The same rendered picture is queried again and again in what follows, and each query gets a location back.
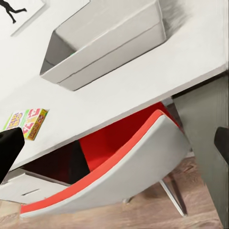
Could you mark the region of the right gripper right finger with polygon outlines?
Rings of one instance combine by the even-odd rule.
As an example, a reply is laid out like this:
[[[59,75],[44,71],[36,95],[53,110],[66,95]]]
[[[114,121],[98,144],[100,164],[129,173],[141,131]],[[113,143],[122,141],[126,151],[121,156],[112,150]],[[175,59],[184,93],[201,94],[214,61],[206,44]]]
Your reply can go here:
[[[214,145],[229,165],[229,128],[221,126],[217,128]]]

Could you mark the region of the board game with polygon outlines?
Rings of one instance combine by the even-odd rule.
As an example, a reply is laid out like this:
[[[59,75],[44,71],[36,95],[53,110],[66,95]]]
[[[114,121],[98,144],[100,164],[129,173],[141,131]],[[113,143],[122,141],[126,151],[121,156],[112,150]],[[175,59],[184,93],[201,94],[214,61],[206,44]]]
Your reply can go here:
[[[24,139],[34,140],[46,115],[47,112],[43,108],[14,111],[2,131],[20,127],[23,131]]]

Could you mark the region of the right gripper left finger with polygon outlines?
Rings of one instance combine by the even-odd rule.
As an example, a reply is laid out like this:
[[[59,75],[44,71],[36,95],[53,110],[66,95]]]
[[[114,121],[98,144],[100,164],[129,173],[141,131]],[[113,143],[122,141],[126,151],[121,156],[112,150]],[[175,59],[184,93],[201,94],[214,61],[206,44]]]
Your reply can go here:
[[[0,132],[0,184],[25,145],[20,127]]]

